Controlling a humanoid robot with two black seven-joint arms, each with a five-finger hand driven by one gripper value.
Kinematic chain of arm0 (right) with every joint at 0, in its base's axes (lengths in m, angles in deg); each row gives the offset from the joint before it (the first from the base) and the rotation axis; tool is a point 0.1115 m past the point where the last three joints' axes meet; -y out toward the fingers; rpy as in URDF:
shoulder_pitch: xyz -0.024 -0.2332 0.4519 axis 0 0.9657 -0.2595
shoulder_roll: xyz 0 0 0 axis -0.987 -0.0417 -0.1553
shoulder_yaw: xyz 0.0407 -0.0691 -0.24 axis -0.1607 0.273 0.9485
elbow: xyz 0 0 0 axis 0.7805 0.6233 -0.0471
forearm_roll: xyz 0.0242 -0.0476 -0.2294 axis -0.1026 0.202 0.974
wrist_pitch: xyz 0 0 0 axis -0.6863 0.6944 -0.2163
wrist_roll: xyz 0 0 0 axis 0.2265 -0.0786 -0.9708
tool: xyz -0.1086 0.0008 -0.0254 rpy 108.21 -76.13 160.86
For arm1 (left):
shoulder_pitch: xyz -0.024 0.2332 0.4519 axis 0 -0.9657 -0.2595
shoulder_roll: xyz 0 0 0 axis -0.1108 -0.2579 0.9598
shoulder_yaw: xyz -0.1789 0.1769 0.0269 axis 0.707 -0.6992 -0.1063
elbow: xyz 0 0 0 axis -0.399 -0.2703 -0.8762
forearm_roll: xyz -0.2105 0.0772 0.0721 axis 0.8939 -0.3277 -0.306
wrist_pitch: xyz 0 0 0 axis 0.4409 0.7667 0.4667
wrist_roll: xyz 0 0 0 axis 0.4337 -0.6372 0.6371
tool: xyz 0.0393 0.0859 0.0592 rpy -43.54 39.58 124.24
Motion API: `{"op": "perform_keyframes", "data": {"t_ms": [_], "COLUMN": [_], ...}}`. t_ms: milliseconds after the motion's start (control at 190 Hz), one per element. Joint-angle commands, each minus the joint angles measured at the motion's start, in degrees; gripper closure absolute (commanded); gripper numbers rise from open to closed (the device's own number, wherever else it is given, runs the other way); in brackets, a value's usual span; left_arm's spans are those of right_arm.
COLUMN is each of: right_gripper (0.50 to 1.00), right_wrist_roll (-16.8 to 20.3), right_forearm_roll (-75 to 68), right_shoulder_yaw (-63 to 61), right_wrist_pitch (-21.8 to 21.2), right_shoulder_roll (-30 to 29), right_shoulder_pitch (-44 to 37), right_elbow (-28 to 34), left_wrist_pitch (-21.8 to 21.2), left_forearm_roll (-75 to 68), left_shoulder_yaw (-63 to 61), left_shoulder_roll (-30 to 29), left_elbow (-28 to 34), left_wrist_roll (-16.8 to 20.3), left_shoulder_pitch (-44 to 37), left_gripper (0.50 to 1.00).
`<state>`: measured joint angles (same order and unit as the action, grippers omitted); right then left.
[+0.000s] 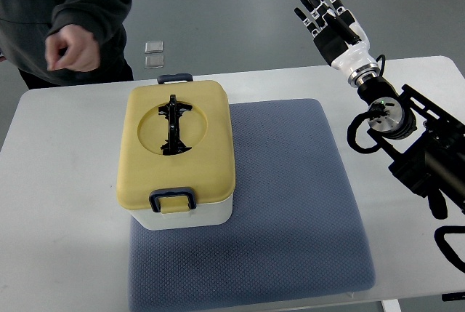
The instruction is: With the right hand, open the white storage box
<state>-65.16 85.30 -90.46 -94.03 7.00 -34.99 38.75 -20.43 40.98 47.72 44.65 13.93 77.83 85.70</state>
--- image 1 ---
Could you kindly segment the person's bare hand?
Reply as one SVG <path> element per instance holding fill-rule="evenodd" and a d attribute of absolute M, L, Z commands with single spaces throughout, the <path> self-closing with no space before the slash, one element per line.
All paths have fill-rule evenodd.
<path fill-rule="evenodd" d="M 100 46 L 94 34 L 80 25 L 66 25 L 45 41 L 47 69 L 90 72 L 100 66 Z"/>

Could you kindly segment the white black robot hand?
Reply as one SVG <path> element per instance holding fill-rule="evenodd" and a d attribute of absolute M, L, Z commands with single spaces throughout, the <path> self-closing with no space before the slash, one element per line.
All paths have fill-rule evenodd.
<path fill-rule="evenodd" d="M 294 12 L 312 35 L 326 63 L 341 71 L 352 87 L 381 75 L 369 53 L 370 41 L 352 12 L 341 0 L 300 0 L 304 9 Z"/>

